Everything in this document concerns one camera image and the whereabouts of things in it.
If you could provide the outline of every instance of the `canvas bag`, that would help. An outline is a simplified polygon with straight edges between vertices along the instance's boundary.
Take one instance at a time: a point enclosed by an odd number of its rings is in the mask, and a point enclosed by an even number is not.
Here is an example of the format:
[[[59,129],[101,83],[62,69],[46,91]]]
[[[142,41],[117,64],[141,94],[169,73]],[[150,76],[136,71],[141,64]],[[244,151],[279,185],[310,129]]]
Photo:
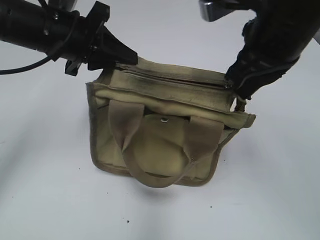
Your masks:
[[[224,74],[160,64],[105,68],[87,83],[92,161],[149,187],[200,186],[223,146],[256,116],[244,112]]]

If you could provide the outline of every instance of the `white backdrop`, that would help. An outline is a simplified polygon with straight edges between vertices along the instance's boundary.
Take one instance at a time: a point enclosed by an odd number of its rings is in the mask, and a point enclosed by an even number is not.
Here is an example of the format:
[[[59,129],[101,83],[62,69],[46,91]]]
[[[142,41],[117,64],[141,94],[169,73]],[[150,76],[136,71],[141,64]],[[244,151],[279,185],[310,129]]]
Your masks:
[[[103,2],[107,27],[141,57],[219,72],[235,61],[254,16],[207,23],[197,0]],[[76,9],[86,15],[93,4],[78,0]],[[4,42],[0,52],[1,69],[44,56]],[[64,75],[61,59],[0,76],[0,239],[320,239],[319,60],[312,41],[287,75],[253,96],[253,127],[195,188],[152,189],[94,167],[85,83],[101,71]]]

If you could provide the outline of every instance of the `bag handle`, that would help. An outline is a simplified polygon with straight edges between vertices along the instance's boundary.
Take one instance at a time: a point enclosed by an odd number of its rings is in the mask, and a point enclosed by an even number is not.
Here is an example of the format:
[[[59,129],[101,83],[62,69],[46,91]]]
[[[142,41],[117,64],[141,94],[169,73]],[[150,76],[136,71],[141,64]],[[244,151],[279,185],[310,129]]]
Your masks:
[[[123,160],[130,174],[144,185],[165,188],[178,182],[203,158],[213,154],[219,144],[224,129],[222,122],[192,116],[184,128],[183,151],[188,164],[177,176],[158,177],[145,172],[135,159],[133,149],[128,147],[138,131],[144,117],[145,106],[140,103],[110,100],[109,127],[117,145],[122,151]]]

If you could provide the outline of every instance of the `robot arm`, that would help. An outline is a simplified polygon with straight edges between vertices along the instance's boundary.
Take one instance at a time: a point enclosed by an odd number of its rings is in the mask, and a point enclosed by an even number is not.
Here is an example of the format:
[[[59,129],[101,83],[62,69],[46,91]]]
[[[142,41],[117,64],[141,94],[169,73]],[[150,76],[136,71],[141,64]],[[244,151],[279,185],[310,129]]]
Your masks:
[[[96,1],[87,17],[72,11],[75,0],[0,0],[0,40],[46,53],[35,64],[0,71],[20,73],[50,60],[67,59],[65,73],[76,76],[82,63],[89,70],[103,69],[116,62],[137,64],[136,52],[116,39],[104,26],[109,6]]]
[[[320,28],[318,0],[200,0],[202,17],[213,22],[234,10],[252,9],[243,28],[244,47],[225,78],[242,99],[281,78]]]

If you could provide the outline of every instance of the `black cable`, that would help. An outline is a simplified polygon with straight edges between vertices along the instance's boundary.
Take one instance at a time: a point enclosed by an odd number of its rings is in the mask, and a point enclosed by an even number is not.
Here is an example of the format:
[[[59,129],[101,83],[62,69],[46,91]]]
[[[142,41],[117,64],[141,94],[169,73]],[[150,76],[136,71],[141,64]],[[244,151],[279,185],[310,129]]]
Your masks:
[[[59,53],[59,51],[62,50],[62,48],[69,41],[72,33],[74,32],[74,30],[76,28],[76,23],[78,21],[78,18],[80,17],[80,13],[78,11],[73,11],[72,13],[74,13],[75,16],[74,16],[74,21],[72,23],[72,27],[70,29],[68,36],[65,38],[65,40],[63,42],[60,41],[60,42],[56,43],[53,46],[53,48],[49,51],[49,54],[47,57],[45,57],[44,59],[37,61],[31,65],[28,65],[28,66],[19,67],[19,68],[15,68],[15,69],[0,70],[0,75],[10,75],[10,74],[18,74],[18,73],[27,72],[32,69],[38,68],[38,67],[48,63],[53,58],[55,58],[57,56],[57,54]]]
[[[48,7],[46,0],[38,0],[38,2],[40,3],[41,7],[43,7],[44,9]]]

